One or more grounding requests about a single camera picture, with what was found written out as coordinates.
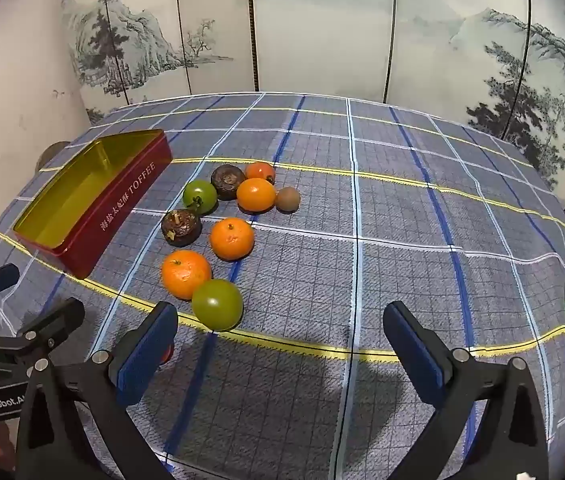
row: human hand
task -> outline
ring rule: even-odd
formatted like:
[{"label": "human hand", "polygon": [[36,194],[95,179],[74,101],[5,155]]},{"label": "human hand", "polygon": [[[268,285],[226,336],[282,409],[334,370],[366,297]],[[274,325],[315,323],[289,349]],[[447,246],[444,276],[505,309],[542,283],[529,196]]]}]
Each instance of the human hand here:
[{"label": "human hand", "polygon": [[16,468],[16,449],[9,440],[9,428],[0,422],[0,469],[13,471]]}]

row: wall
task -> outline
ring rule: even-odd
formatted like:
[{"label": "wall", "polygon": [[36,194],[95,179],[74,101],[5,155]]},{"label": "wall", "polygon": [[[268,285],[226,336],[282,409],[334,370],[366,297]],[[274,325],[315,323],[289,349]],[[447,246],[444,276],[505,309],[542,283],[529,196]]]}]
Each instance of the wall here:
[{"label": "wall", "polygon": [[254,88],[387,102],[514,143],[565,205],[565,0],[63,2],[94,120]]},{"label": "wall", "polygon": [[60,0],[0,0],[0,213],[50,144],[88,127]]}]

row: orange fruit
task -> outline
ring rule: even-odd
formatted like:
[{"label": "orange fruit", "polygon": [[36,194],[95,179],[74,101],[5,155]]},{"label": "orange fruit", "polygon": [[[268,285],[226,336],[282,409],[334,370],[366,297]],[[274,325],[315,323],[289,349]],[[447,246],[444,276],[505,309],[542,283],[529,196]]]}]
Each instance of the orange fruit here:
[{"label": "orange fruit", "polygon": [[202,283],[211,279],[211,266],[195,251],[175,251],[162,266],[163,285],[176,298],[190,300]]},{"label": "orange fruit", "polygon": [[264,178],[271,184],[276,181],[276,170],[266,162],[252,162],[246,167],[245,175],[247,178]]},{"label": "orange fruit", "polygon": [[236,197],[241,208],[259,213],[274,205],[276,190],[264,178],[248,178],[238,186]]},{"label": "orange fruit", "polygon": [[217,257],[238,260],[253,248],[254,230],[242,218],[225,218],[211,228],[209,243]]}]

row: green tomato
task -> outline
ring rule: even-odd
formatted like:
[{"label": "green tomato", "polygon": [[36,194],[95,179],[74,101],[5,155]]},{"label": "green tomato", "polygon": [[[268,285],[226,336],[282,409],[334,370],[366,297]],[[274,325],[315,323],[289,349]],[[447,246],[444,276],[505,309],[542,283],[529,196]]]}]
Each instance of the green tomato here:
[{"label": "green tomato", "polygon": [[207,280],[194,291],[192,309],[208,329],[226,332],[242,318],[242,295],[228,280]]},{"label": "green tomato", "polygon": [[206,180],[192,180],[184,186],[182,203],[195,214],[204,215],[211,211],[218,201],[218,192]]}]

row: kiwi fruit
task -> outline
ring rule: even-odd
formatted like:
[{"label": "kiwi fruit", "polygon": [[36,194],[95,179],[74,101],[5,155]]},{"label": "kiwi fruit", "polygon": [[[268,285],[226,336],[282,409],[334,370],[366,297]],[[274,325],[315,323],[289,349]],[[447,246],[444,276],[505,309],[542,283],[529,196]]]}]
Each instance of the kiwi fruit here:
[{"label": "kiwi fruit", "polygon": [[284,213],[293,213],[300,207],[300,193],[294,187],[283,187],[276,195],[276,207]]},{"label": "kiwi fruit", "polygon": [[246,180],[245,173],[232,164],[223,164],[211,173],[211,184],[220,200],[235,200],[238,186]]},{"label": "kiwi fruit", "polygon": [[185,247],[200,236],[202,222],[188,209],[168,211],[160,222],[160,229],[166,242],[173,247]]}]

